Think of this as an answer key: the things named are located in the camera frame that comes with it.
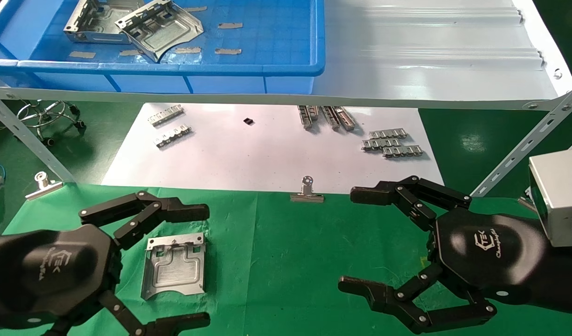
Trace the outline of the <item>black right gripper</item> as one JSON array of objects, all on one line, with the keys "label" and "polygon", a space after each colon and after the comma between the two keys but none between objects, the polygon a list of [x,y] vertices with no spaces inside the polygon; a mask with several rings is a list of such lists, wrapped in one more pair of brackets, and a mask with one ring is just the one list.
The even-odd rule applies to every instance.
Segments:
[{"label": "black right gripper", "polygon": [[[338,281],[339,291],[363,296],[370,310],[396,317],[412,333],[485,324],[497,314],[485,298],[511,305],[534,305],[540,298],[540,266],[549,242],[538,220],[470,212],[471,196],[416,175],[380,181],[375,187],[353,187],[350,200],[396,206],[422,231],[433,231],[437,264],[399,289],[356,277],[342,276]],[[437,219],[426,203],[451,211]],[[414,299],[438,280],[468,303],[431,311],[416,306]]]}]

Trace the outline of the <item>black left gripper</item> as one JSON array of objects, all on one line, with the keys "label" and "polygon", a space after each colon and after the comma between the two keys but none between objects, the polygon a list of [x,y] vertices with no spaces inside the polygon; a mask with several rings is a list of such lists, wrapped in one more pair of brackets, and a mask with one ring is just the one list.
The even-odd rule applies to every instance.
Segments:
[{"label": "black left gripper", "polygon": [[[115,295],[121,251],[163,222],[210,217],[206,204],[183,204],[144,190],[79,211],[83,225],[70,231],[36,230],[0,235],[0,329],[53,324],[45,336],[66,336],[106,309],[131,336],[178,336],[210,325],[207,312],[158,318],[146,324]],[[128,221],[110,236],[99,227]]]}]

